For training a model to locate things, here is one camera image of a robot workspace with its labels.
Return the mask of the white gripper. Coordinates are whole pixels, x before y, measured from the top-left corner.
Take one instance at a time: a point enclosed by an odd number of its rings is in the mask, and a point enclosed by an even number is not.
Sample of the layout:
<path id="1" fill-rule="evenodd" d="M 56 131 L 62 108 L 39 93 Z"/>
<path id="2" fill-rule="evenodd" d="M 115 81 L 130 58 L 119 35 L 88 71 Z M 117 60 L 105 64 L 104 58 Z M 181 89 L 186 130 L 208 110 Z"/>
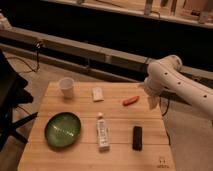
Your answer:
<path id="1" fill-rule="evenodd" d="M 144 80 L 144 83 L 139 83 L 138 87 L 144 89 L 144 91 L 149 95 L 148 97 L 149 109 L 150 110 L 155 109 L 159 105 L 160 102 L 159 95 L 162 93 L 164 87 L 151 77 L 147 77 Z"/>

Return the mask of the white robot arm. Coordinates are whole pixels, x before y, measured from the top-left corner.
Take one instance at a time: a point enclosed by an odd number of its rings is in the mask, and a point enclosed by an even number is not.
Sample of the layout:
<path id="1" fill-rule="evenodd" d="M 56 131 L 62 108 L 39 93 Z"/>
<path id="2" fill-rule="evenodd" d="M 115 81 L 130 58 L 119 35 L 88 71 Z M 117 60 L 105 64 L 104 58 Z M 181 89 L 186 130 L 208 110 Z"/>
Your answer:
<path id="1" fill-rule="evenodd" d="M 182 60 L 176 55 L 150 62 L 144 91 L 148 96 L 156 97 L 168 88 L 213 121 L 213 89 L 182 75 L 181 67 Z"/>

